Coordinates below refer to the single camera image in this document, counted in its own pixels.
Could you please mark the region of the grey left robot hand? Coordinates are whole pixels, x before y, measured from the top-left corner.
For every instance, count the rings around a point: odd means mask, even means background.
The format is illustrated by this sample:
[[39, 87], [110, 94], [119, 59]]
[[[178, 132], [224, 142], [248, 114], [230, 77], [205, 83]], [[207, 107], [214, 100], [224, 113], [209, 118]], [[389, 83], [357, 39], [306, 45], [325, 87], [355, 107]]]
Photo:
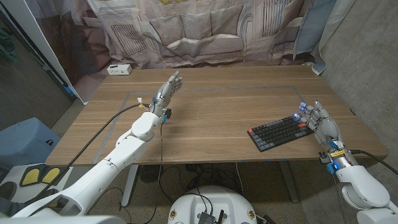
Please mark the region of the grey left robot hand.
[[183, 84], [183, 78], [179, 77], [177, 70], [157, 91], [155, 102], [150, 106], [149, 111], [161, 117], [164, 109], [168, 107], [171, 97]]

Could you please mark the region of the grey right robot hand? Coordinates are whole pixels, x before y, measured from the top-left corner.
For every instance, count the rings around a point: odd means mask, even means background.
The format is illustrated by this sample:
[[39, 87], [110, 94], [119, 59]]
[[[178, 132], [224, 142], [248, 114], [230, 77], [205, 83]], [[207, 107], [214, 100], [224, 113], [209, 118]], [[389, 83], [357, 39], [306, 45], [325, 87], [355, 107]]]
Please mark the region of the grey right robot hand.
[[315, 133], [315, 139], [319, 144], [326, 149], [330, 148], [330, 141], [336, 143], [337, 146], [344, 146], [339, 127], [319, 101], [315, 102], [315, 106], [301, 102], [299, 108], [305, 117], [302, 115], [298, 117]]

